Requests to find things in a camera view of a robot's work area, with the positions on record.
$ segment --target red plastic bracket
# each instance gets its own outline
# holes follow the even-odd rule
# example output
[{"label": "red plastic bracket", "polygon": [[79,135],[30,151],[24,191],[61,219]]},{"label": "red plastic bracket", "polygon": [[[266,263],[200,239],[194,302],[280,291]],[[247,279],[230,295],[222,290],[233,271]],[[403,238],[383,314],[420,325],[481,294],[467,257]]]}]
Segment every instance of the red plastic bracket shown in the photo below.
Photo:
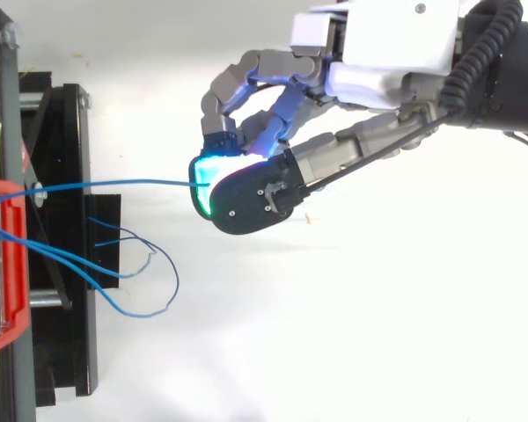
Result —
[{"label": "red plastic bracket", "polygon": [[[0,180],[0,195],[23,192],[24,188]],[[1,229],[26,239],[26,200],[20,196],[0,203]],[[4,275],[4,314],[6,324],[0,332],[0,349],[18,338],[30,321],[27,249],[21,244],[1,242]]]}]

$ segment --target robotic hand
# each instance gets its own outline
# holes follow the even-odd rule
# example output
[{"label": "robotic hand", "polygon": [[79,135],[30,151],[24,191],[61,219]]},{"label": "robotic hand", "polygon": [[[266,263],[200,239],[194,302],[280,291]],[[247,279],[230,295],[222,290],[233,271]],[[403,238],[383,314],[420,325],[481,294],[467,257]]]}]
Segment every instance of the robotic hand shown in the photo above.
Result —
[{"label": "robotic hand", "polygon": [[[378,159],[414,149],[442,124],[528,133],[528,23],[519,0],[360,1],[295,18],[291,51],[249,51],[202,100],[202,153],[190,178],[199,214],[252,233],[288,219],[310,193]],[[237,127],[255,92],[285,87]],[[376,116],[291,149],[333,106]]]}]

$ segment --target white surface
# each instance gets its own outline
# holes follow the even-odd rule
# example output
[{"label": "white surface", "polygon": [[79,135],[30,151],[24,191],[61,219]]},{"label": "white surface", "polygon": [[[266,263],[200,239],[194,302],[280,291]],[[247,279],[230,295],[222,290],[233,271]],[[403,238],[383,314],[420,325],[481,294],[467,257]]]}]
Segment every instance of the white surface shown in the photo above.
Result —
[{"label": "white surface", "polygon": [[[311,2],[2,4],[25,29],[22,67],[93,94],[92,173],[105,180],[186,178],[210,82],[246,44],[286,45]],[[208,16],[248,9],[257,18],[221,32]],[[363,117],[329,113],[297,139]],[[445,128],[247,237],[217,232],[180,189],[100,192],[124,193],[124,226],[168,250],[182,290],[151,321],[99,298],[99,389],[64,391],[40,422],[528,422],[528,150],[515,142]],[[122,248],[123,272],[146,259]],[[157,258],[122,286],[114,298],[147,311],[173,278]]]},{"label": "white surface", "polygon": [[329,68],[325,92],[343,103],[394,110],[401,105],[401,84],[407,73],[334,62]]},{"label": "white surface", "polygon": [[366,69],[447,75],[458,31],[459,0],[352,3],[343,61]]},{"label": "white surface", "polygon": [[290,45],[326,47],[330,24],[330,13],[298,13],[293,19]]},{"label": "white surface", "polygon": [[348,4],[343,63],[331,66],[326,93],[340,101],[392,110],[407,73],[448,75],[458,0],[376,0]]}]

